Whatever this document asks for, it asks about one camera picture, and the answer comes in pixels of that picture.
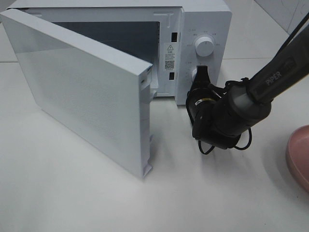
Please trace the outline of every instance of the robotic arm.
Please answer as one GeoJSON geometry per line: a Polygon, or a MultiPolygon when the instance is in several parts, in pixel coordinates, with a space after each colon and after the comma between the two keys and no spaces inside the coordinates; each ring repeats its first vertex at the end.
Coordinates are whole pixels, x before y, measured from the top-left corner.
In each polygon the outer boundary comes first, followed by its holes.
{"type": "Polygon", "coordinates": [[[309,73],[309,25],[292,40],[308,18],[309,14],[273,60],[251,79],[227,81],[224,88],[219,88],[210,83],[207,66],[197,66],[186,108],[192,136],[203,154],[215,147],[247,149],[252,140],[251,127],[269,115],[272,100],[309,73]],[[250,135],[247,146],[237,147],[246,130],[250,135]],[[212,145],[211,149],[203,152],[201,141],[212,145]]]}

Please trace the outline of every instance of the open microwave door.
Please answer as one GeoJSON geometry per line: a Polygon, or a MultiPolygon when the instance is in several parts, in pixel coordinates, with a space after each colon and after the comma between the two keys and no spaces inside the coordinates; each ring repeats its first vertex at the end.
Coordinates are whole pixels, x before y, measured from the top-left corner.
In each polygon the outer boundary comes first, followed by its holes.
{"type": "Polygon", "coordinates": [[[151,64],[20,10],[0,17],[36,103],[144,177],[151,64]]]}

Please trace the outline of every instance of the sticker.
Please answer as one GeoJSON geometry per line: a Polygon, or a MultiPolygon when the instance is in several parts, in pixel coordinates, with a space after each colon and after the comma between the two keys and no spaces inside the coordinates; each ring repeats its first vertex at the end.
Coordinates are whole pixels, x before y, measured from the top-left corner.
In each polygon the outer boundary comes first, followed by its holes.
{"type": "Polygon", "coordinates": [[[214,101],[215,102],[215,100],[212,99],[212,98],[202,98],[202,99],[196,101],[195,105],[198,105],[198,104],[200,104],[201,102],[204,102],[204,101],[214,101]]]}
{"type": "Polygon", "coordinates": [[[174,72],[177,70],[179,43],[164,43],[164,70],[174,72]]]}

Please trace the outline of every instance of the black cable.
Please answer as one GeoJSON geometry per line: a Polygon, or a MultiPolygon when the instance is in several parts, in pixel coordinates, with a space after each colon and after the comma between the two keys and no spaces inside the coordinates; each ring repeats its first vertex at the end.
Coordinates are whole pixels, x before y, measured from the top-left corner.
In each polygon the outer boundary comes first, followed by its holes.
{"type": "Polygon", "coordinates": [[[286,39],[286,41],[282,44],[276,55],[278,55],[289,43],[290,41],[295,37],[295,35],[298,33],[298,31],[302,28],[302,26],[307,22],[309,19],[309,13],[306,14],[306,16],[303,18],[303,20],[300,21],[300,23],[297,25],[297,27],[293,30],[293,32],[290,34],[290,36],[286,39]]]}
{"type": "Polygon", "coordinates": [[[210,152],[212,152],[212,150],[214,150],[215,146],[211,146],[211,148],[209,148],[208,151],[204,152],[203,149],[202,149],[201,141],[199,140],[199,141],[198,141],[198,148],[199,148],[199,151],[200,151],[202,154],[208,155],[210,152]]]}
{"type": "Polygon", "coordinates": [[[248,132],[249,132],[249,141],[248,141],[248,144],[247,144],[246,146],[244,146],[244,147],[235,146],[234,148],[236,148],[237,150],[243,151],[243,150],[246,150],[247,148],[250,147],[251,142],[252,142],[252,131],[251,131],[251,128],[248,129],[248,132]]]}

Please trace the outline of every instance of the qr code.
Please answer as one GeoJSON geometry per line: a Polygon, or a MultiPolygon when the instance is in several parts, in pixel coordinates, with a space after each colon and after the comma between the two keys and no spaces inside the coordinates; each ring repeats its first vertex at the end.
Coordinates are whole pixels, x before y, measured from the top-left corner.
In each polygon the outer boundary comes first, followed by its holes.
{"type": "Polygon", "coordinates": [[[174,60],[166,60],[165,61],[165,69],[174,69],[175,61],[174,60]]]}

